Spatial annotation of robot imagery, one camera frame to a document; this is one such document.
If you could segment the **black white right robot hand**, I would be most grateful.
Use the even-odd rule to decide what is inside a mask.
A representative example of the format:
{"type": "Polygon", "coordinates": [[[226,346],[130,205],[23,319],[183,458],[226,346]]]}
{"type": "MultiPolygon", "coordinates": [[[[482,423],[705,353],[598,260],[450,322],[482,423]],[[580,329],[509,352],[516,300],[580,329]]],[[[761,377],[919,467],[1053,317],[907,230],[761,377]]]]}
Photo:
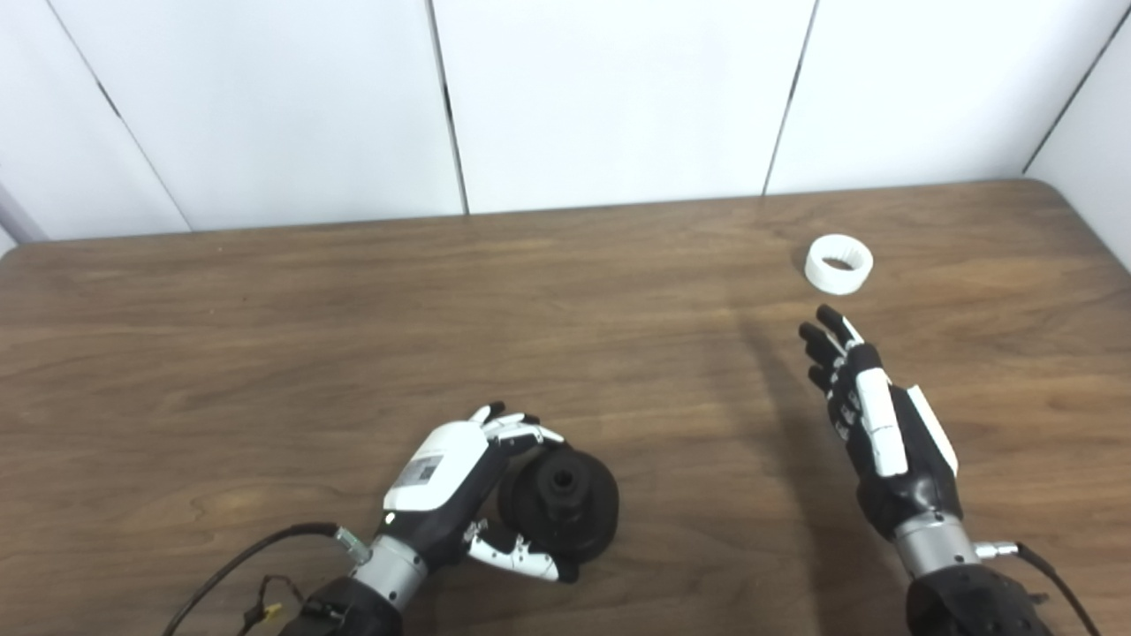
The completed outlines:
{"type": "Polygon", "coordinates": [[[961,517],[959,462],[920,386],[892,381],[879,350],[831,306],[798,335],[812,362],[808,378],[860,479],[857,502],[884,539],[923,514],[961,517]]]}

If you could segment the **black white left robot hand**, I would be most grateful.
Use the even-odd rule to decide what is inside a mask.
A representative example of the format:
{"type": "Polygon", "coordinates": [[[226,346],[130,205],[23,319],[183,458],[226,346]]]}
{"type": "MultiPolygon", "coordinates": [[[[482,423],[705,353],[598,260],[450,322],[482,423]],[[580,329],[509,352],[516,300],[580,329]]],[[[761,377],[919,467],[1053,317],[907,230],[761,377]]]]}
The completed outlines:
{"type": "Polygon", "coordinates": [[[487,403],[433,429],[385,492],[379,538],[407,547],[428,571],[464,557],[534,579],[573,584],[577,564],[549,552],[521,531],[492,525],[478,512],[525,452],[566,450],[569,442],[537,416],[487,403]]]}

